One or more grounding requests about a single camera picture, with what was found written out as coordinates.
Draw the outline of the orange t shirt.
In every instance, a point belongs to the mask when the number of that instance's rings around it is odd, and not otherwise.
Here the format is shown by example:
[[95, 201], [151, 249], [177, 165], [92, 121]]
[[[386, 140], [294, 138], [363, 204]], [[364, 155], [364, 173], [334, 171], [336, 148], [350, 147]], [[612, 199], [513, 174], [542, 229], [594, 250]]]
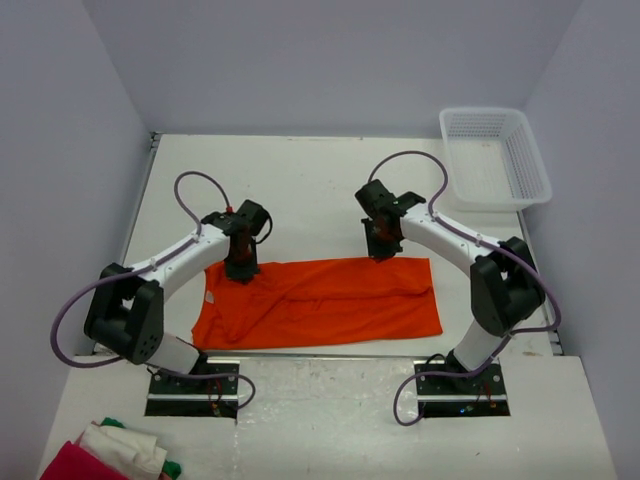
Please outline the orange t shirt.
[[205, 271], [196, 347], [256, 350], [439, 336], [426, 258], [270, 262], [247, 283], [223, 263]]

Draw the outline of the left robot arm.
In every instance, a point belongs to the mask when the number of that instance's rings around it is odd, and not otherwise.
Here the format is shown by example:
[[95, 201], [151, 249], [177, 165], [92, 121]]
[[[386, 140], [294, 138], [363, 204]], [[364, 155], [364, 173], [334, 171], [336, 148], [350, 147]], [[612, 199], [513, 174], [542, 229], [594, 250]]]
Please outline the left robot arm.
[[184, 239], [130, 267], [113, 263], [101, 272], [84, 333], [135, 365], [162, 369], [183, 391], [195, 393], [208, 379], [203, 352], [164, 329], [165, 303], [212, 265], [247, 283], [259, 273], [256, 236], [271, 226], [268, 211], [246, 200], [236, 211], [196, 221]]

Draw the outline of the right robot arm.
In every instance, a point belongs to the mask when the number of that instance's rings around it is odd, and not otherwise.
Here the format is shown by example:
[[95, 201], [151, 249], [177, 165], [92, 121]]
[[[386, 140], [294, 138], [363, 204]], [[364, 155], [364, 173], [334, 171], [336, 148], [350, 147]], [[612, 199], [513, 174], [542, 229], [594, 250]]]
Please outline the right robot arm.
[[420, 195], [395, 196], [378, 180], [361, 187], [355, 199], [366, 214], [362, 223], [371, 259], [390, 259], [407, 241], [430, 249], [469, 278], [473, 321], [447, 355], [444, 374], [454, 391], [471, 391], [515, 327], [545, 302], [528, 245], [517, 237], [486, 237], [440, 214]]

